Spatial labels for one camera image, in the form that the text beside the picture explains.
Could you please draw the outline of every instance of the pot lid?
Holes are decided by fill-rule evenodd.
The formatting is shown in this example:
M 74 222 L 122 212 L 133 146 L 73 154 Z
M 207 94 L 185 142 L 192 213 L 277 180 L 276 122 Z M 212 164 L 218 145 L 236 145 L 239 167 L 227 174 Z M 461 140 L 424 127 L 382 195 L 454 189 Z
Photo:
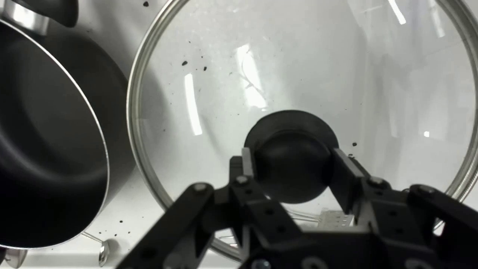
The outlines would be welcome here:
M 252 125 L 298 109 L 392 188 L 464 198 L 476 174 L 476 40 L 461 1 L 171 0 L 130 76 L 136 160 L 168 206 L 194 182 L 225 185 Z M 285 206 L 304 221 L 339 210 L 327 191 Z

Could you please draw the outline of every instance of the white surface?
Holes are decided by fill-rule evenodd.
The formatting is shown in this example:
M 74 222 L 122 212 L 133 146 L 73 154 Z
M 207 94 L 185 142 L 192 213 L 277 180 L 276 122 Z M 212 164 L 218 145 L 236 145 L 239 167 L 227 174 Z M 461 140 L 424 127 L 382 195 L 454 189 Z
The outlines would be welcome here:
M 145 7 L 140 0 L 80 0 L 79 28 L 107 49 L 119 67 L 128 73 L 139 41 L 162 3 L 149 1 L 149 7 Z M 198 6 L 213 3 L 216 9 L 210 9 L 209 12 L 212 13 L 203 13 L 203 9 L 198 9 Z M 242 127 L 252 124 L 254 118 L 264 113 L 263 109 L 270 112 L 289 104 L 280 95 L 286 95 L 291 86 L 301 91 L 297 94 L 300 95 L 297 100 L 306 98 L 304 106 L 316 107 L 316 98 L 309 95 L 310 89 L 307 86 L 310 85 L 330 92 L 327 98 L 321 100 L 321 104 L 327 109 L 322 109 L 324 113 L 319 116 L 324 116 L 333 128 L 337 128 L 342 148 L 357 155 L 367 168 L 372 167 L 373 173 L 392 180 L 406 177 L 422 182 L 430 177 L 452 177 L 466 148 L 464 140 L 469 136 L 473 94 L 469 88 L 469 67 L 464 64 L 463 47 L 457 44 L 458 38 L 446 24 L 445 16 L 439 15 L 442 29 L 433 27 L 413 32 L 413 28 L 433 25 L 436 15 L 428 12 L 424 16 L 415 16 L 418 12 L 410 12 L 413 7 L 409 6 L 413 3 L 412 0 L 395 1 L 401 7 L 404 24 L 403 19 L 397 19 L 395 10 L 382 0 L 349 0 L 348 3 L 352 7 L 345 21 L 340 21 L 343 19 L 345 1 L 315 1 L 315 6 L 306 7 L 297 4 L 297 1 L 289 1 L 291 6 L 279 1 L 280 7 L 297 12 L 289 18 L 294 27 L 288 27 L 282 24 L 283 16 L 276 16 L 280 12 L 283 15 L 283 10 L 269 9 L 270 0 L 254 3 L 257 3 L 257 12 L 252 18 L 245 18 L 243 9 L 230 9 L 222 1 L 200 0 L 189 3 L 186 9 L 192 15 L 191 21 L 185 21 L 185 15 L 182 15 L 182 22 L 174 22 L 176 32 L 168 34 L 168 43 L 165 41 L 161 47 L 167 53 L 161 53 L 162 58 L 156 53 L 152 61 L 159 71 L 153 71 L 149 79 L 151 82 L 156 79 L 155 82 L 159 82 L 167 94 L 149 97 L 152 101 L 156 97 L 167 100 L 168 106 L 156 107 L 155 113 L 167 112 L 162 113 L 167 121 L 164 119 L 161 124 L 167 124 L 170 131 L 164 136 L 165 140 L 161 142 L 161 145 L 168 146 L 164 151 L 167 157 L 156 155 L 158 160 L 168 160 L 168 162 L 161 162 L 167 164 L 170 170 L 161 168 L 158 171 L 162 177 L 176 176 L 182 179 L 176 192 L 180 191 L 180 186 L 195 179 L 222 179 L 222 174 L 225 177 L 227 165 L 224 162 L 227 160 L 222 160 L 222 157 L 239 152 L 245 136 L 239 130 L 246 130 Z M 478 13 L 478 3 L 473 0 L 467 3 L 476 6 L 475 10 Z M 295 28 L 301 19 L 309 19 L 318 28 L 303 34 L 307 29 Z M 366 31 L 358 31 L 357 25 L 352 27 L 354 24 L 360 25 L 361 29 L 366 28 Z M 269 28 L 267 34 L 263 34 L 263 27 L 267 28 L 269 25 L 279 27 L 280 31 Z M 291 40 L 297 41 L 291 43 L 285 34 L 294 35 Z M 367 40 L 375 40 L 369 41 L 369 44 L 373 43 L 376 47 L 367 47 Z M 307 41 L 316 43 L 312 53 L 304 53 L 313 44 L 307 44 Z M 186 67 L 180 65 L 183 59 L 188 59 Z M 310 76 L 312 68 L 307 64 L 315 64 L 313 70 L 318 71 L 313 76 Z M 201 116 L 206 113 L 216 115 L 218 109 L 227 110 L 230 115 L 246 110 L 249 115 L 239 122 L 228 122 L 228 118 L 219 116 L 212 118 L 209 124 L 203 121 L 201 131 L 204 134 L 195 137 L 194 128 L 189 125 L 186 98 L 183 97 L 183 92 L 186 92 L 183 76 L 189 73 L 192 73 L 192 85 L 197 89 L 201 88 L 201 92 L 195 92 Z M 378 80 L 379 83 L 390 86 L 387 94 L 376 92 L 382 89 L 378 86 L 378 77 L 381 79 Z M 257 94 L 257 88 L 264 91 L 266 101 Z M 231 95 L 219 89 L 237 89 L 237 92 Z M 354 104 L 358 97 L 363 101 L 360 107 L 364 110 L 357 110 L 358 107 Z M 387 106 L 375 107 L 375 98 L 385 100 Z M 349 110 L 331 106 L 337 103 Z M 155 124 L 152 127 L 162 131 L 162 125 Z M 224 143 L 224 137 L 216 140 L 219 154 L 207 151 L 213 142 L 213 139 L 207 140 L 207 137 L 215 131 L 219 136 L 230 137 L 227 143 Z M 375 133 L 376 136 L 367 137 L 364 136 L 366 133 Z M 182 136 L 191 142 L 188 148 L 194 148 L 194 154 L 186 154 L 185 148 L 177 148 L 179 143 L 173 143 L 177 139 L 183 139 Z M 171 160 L 185 155 L 186 158 L 182 162 L 171 162 Z M 207 170 L 194 170 L 194 164 L 198 162 L 207 164 Z M 467 203 L 478 207 L 476 191 L 472 192 Z M 101 239 L 112 237 L 118 240 L 119 254 L 110 263 L 115 264 L 121 254 L 131 249 L 159 215 L 161 209 L 145 186 L 142 176 L 134 171 L 122 191 L 104 207 L 88 231 Z M 97 242 L 77 236 L 53 248 L 30 251 L 24 267 L 95 267 L 98 248 Z M 204 266 L 209 267 L 228 267 L 228 264 L 227 258 L 218 255 L 209 255 L 207 261 L 204 261 Z

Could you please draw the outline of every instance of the glass lid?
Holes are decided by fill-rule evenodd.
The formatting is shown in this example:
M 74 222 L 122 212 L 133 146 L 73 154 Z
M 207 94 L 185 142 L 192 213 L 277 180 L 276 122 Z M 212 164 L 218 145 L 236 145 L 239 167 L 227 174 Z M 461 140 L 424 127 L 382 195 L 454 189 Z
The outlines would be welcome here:
M 136 160 L 168 206 L 194 182 L 224 186 L 252 125 L 297 109 L 392 188 L 464 198 L 476 176 L 476 40 L 458 0 L 171 0 L 130 76 Z M 309 225 L 339 210 L 327 191 L 285 207 Z

